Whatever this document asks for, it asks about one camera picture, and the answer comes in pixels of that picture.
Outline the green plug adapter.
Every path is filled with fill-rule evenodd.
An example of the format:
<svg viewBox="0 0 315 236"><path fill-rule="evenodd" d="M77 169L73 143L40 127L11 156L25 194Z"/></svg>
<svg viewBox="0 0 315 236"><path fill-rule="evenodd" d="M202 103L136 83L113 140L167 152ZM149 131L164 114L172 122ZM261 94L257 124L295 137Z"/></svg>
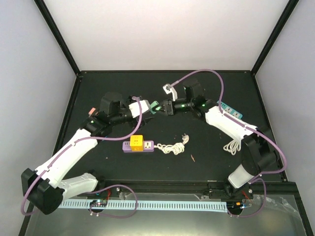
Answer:
<svg viewBox="0 0 315 236"><path fill-rule="evenodd" d="M156 113L160 113L160 109L161 109L161 106L157 101L153 101L150 104L150 112L152 115L155 115Z"/></svg>

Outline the yellow cube socket adapter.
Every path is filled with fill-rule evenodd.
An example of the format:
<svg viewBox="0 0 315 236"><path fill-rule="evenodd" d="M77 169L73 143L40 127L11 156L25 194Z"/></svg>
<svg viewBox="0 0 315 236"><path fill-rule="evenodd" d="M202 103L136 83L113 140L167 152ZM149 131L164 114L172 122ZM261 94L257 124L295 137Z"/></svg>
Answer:
<svg viewBox="0 0 315 236"><path fill-rule="evenodd" d="M132 152L142 152L144 150L144 139L142 135L131 135L130 149Z"/></svg>

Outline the purple power strip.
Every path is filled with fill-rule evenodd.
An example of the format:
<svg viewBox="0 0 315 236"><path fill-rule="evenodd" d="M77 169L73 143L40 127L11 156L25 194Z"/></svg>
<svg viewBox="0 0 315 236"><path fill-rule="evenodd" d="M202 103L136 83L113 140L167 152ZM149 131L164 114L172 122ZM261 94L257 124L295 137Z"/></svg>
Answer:
<svg viewBox="0 0 315 236"><path fill-rule="evenodd" d="M144 141L142 151L132 151L130 147L130 141L124 141L122 150L124 153L136 153L136 152L154 152L154 141Z"/></svg>

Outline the small pink charger plug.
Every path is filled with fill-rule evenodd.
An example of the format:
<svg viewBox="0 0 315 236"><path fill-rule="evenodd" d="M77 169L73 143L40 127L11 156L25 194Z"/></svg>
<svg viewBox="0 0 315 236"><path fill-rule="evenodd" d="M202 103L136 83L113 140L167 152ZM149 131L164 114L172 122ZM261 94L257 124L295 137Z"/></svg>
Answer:
<svg viewBox="0 0 315 236"><path fill-rule="evenodd" d="M96 110L96 108L91 108L91 110L89 111L89 116L91 116L95 110Z"/></svg>

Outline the teal power strip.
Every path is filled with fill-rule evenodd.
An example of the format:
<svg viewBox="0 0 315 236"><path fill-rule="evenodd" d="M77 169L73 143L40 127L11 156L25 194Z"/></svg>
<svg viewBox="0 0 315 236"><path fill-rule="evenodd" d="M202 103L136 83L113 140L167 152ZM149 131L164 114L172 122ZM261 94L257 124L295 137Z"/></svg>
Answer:
<svg viewBox="0 0 315 236"><path fill-rule="evenodd" d="M235 117L237 119L242 119L243 115L241 113L239 113L238 111L236 111L235 109L228 106L226 103L224 103L222 101L221 102L217 101L217 103L220 106L222 111L229 113L230 115L232 115L233 117Z"/></svg>

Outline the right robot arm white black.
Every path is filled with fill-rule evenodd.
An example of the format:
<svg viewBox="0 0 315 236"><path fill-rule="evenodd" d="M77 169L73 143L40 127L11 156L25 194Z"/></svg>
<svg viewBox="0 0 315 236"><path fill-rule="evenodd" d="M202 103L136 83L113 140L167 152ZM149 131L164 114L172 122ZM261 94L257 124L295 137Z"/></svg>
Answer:
<svg viewBox="0 0 315 236"><path fill-rule="evenodd" d="M259 129L223 110L220 103L204 96L204 89L197 80L184 83L184 98L178 98L170 84L164 85L163 90L171 94L172 98L160 102L154 111L166 116L192 112L235 142L237 151L241 152L241 163L223 185L228 198L236 198L246 183L278 161L276 149L272 145L271 130L266 127Z"/></svg>

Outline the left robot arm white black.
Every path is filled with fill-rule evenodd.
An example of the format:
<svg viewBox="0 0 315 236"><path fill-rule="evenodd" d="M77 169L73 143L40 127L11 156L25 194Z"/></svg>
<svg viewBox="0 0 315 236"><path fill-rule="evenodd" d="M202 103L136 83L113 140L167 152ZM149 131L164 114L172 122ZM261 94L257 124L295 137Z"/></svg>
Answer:
<svg viewBox="0 0 315 236"><path fill-rule="evenodd" d="M65 175L101 141L123 141L135 134L150 108L150 103L141 97L124 101L119 93L106 93L100 106L89 111L87 119L58 152L35 170L27 168L22 172L21 213L28 215L24 210L26 202L47 215L77 195L101 196L106 189L105 179L95 171L69 179L64 179Z"/></svg>

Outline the left circuit board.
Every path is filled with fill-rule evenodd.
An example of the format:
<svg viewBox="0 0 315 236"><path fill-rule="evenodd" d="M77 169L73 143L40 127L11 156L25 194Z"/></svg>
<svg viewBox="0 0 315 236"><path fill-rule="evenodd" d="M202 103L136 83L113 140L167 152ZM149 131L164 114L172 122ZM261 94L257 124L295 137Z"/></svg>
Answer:
<svg viewBox="0 0 315 236"><path fill-rule="evenodd" d="M93 200L90 202L90 206L91 207L106 207L107 206L108 201L107 200Z"/></svg>

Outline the circuit board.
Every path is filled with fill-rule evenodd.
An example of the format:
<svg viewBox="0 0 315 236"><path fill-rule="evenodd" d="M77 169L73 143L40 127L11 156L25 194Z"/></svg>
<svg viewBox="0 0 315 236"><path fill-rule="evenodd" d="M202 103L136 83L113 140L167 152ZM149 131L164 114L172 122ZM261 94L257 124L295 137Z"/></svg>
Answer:
<svg viewBox="0 0 315 236"><path fill-rule="evenodd" d="M226 206L229 209L245 209L252 206L252 201L246 200L241 202L227 202Z"/></svg>
<svg viewBox="0 0 315 236"><path fill-rule="evenodd" d="M108 201L107 200L93 200L90 202L90 206L91 207L106 207L107 206Z"/></svg>

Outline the right circuit board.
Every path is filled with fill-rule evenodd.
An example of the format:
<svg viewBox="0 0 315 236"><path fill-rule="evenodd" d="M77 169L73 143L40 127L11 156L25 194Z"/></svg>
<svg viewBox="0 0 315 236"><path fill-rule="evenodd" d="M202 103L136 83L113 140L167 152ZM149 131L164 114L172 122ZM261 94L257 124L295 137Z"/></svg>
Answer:
<svg viewBox="0 0 315 236"><path fill-rule="evenodd" d="M252 206L252 201L246 200L241 202L227 202L226 206L229 209L245 209Z"/></svg>

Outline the black front rail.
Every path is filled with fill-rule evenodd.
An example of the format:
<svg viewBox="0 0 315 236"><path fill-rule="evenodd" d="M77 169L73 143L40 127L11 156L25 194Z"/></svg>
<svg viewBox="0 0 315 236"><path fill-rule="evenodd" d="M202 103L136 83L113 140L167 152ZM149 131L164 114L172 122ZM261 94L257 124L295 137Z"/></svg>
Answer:
<svg viewBox="0 0 315 236"><path fill-rule="evenodd" d="M254 194L263 194L266 190L271 195L295 195L298 193L297 185L294 182L265 182L257 181L252 184L245 184L237 190L229 187L225 181L210 182L127 182L125 183L136 193L167 193L167 194L203 194L211 199L239 199L247 194L252 197Z"/></svg>

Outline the left black frame post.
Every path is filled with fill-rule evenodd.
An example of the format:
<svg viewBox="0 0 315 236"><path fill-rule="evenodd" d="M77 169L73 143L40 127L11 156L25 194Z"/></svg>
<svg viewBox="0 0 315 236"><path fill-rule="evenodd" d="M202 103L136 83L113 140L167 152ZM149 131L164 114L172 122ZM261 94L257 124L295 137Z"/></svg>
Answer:
<svg viewBox="0 0 315 236"><path fill-rule="evenodd" d="M80 74L80 69L77 65L77 63L74 60L74 57L72 56L57 24L55 23L55 20L53 19L45 1L43 0L34 0L34 3L36 4L38 10L40 11L42 17L44 18L47 26L49 27L51 33L53 34L55 40L57 41L60 49L62 50L65 58L67 59L71 69L73 70L74 74L77 76Z"/></svg>

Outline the black frame post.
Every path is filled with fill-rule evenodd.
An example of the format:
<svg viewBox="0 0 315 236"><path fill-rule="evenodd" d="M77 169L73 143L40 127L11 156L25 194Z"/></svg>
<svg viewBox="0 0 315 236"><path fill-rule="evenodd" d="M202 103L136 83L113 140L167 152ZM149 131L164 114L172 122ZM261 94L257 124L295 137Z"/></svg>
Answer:
<svg viewBox="0 0 315 236"><path fill-rule="evenodd" d="M55 20L53 19L45 1L43 0L34 0L34 3L36 4L38 10L40 11L42 17L44 18L47 26L49 27L51 33L53 34L55 40L57 41L60 49L62 50L65 58L67 59L71 69L73 70L74 74L77 76L80 74L80 69L77 65L77 63L74 60L74 57L72 56L57 24L55 23Z"/></svg>
<svg viewBox="0 0 315 236"><path fill-rule="evenodd" d="M251 74L255 76L261 66L263 65L265 59L267 58L269 52L271 51L274 43L276 42L277 38L279 37L280 33L282 32L283 28L285 27L287 21L289 20L291 14L293 13L295 7L297 6L299 0L289 0L281 13L277 23L275 24L270 36L268 37L262 51L260 52L254 66L251 69Z"/></svg>

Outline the right black frame post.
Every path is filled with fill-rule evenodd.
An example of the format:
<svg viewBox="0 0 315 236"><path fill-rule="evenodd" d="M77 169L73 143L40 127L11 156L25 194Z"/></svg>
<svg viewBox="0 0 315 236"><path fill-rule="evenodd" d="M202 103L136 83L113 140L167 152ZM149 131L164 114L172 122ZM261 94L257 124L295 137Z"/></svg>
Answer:
<svg viewBox="0 0 315 236"><path fill-rule="evenodd" d="M275 24L270 36L268 37L262 51L260 52L254 66L251 69L251 74L255 76L261 66L263 65L265 59L267 58L269 52L271 51L274 43L276 42L277 38L279 37L280 33L282 32L283 28L285 27L287 21L289 20L291 14L293 13L295 7L297 6L299 0L289 0L281 13L277 23Z"/></svg>

